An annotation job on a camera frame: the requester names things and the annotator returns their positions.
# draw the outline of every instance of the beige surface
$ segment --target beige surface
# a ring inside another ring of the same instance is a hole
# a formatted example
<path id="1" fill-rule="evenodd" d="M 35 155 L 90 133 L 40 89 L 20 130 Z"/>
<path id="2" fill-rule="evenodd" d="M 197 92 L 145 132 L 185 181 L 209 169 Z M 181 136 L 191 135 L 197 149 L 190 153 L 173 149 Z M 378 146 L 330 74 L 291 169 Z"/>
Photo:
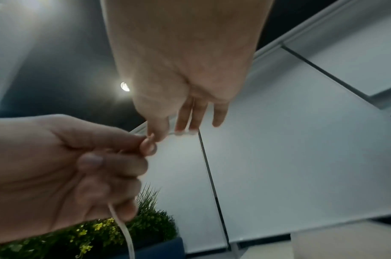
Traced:
<path id="1" fill-rule="evenodd" d="M 279 242 L 250 247 L 241 259 L 293 259 L 290 242 Z"/>
<path id="2" fill-rule="evenodd" d="M 391 226 L 362 222 L 292 234 L 295 259 L 391 259 Z"/>

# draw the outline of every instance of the recessed light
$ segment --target recessed light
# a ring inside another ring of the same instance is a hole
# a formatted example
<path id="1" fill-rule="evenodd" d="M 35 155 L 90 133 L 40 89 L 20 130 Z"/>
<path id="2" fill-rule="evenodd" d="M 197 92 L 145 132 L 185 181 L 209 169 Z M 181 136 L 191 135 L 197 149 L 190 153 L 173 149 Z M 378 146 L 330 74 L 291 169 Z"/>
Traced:
<path id="1" fill-rule="evenodd" d="M 120 87 L 121 87 L 124 91 L 130 92 L 130 88 L 128 88 L 128 86 L 127 86 L 127 84 L 126 84 L 125 82 L 122 82 L 122 83 L 120 84 Z"/>

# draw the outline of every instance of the blue surface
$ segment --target blue surface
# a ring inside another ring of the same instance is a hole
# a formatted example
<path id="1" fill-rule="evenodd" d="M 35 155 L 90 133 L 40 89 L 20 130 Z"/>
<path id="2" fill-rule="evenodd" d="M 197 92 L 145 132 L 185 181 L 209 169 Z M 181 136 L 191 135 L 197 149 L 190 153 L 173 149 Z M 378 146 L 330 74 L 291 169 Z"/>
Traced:
<path id="1" fill-rule="evenodd" d="M 123 254 L 111 259 L 128 258 L 128 254 Z M 182 239 L 179 237 L 136 251 L 136 259 L 185 259 L 184 244 L 182 243 Z"/>

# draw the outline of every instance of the finger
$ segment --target finger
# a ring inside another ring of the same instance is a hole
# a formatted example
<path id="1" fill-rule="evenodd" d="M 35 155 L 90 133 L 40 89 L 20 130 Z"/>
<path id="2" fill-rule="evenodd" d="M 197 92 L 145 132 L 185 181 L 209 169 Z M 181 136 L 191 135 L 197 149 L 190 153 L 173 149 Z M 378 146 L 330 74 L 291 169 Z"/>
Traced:
<path id="1" fill-rule="evenodd" d="M 203 121 L 205 111 L 208 107 L 208 101 L 200 98 L 194 100 L 194 105 L 192 108 L 192 117 L 189 130 L 198 131 Z"/>
<path id="2" fill-rule="evenodd" d="M 119 204 L 134 199 L 140 189 L 136 178 L 88 175 L 77 185 L 75 199 L 79 204 Z"/>
<path id="3" fill-rule="evenodd" d="M 170 131 L 170 121 L 168 117 L 164 119 L 152 118 L 147 120 L 147 135 L 154 134 L 154 141 L 160 142 L 168 135 Z"/>
<path id="4" fill-rule="evenodd" d="M 157 152 L 157 145 L 154 143 L 154 135 L 146 138 L 140 145 L 140 153 L 144 157 L 152 156 Z"/>
<path id="5" fill-rule="evenodd" d="M 119 128 L 95 124 L 66 115 L 34 118 L 71 148 L 111 148 L 138 151 L 145 136 L 130 134 Z"/>
<path id="6" fill-rule="evenodd" d="M 219 127 L 224 122 L 225 117 L 228 113 L 229 103 L 225 104 L 214 104 L 214 118 L 212 120 L 212 125 L 214 127 Z"/>
<path id="7" fill-rule="evenodd" d="M 137 202 L 132 199 L 125 201 L 121 204 L 115 205 L 114 209 L 116 210 L 119 219 L 124 222 L 127 222 L 132 220 L 137 215 L 138 205 Z M 110 214 L 108 205 L 97 205 L 93 206 L 91 210 L 86 214 L 85 221 L 105 219 L 111 217 L 112 215 Z"/>
<path id="8" fill-rule="evenodd" d="M 77 166 L 79 171 L 92 173 L 104 171 L 121 177 L 137 177 L 146 173 L 148 161 L 141 155 L 126 153 L 95 153 L 82 155 Z"/>
<path id="9" fill-rule="evenodd" d="M 189 96 L 178 111 L 177 122 L 175 124 L 175 131 L 184 131 L 190 119 L 194 98 Z"/>

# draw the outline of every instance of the ceiling light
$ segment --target ceiling light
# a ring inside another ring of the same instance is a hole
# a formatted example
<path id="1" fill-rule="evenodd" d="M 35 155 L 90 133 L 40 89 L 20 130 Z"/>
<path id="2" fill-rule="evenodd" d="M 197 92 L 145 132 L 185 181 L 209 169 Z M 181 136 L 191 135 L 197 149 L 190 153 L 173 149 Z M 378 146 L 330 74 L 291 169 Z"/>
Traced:
<path id="1" fill-rule="evenodd" d="M 125 82 L 122 82 L 120 84 L 120 86 L 122 87 L 122 89 L 126 92 L 130 92 L 130 88 L 128 88 L 127 84 Z"/>

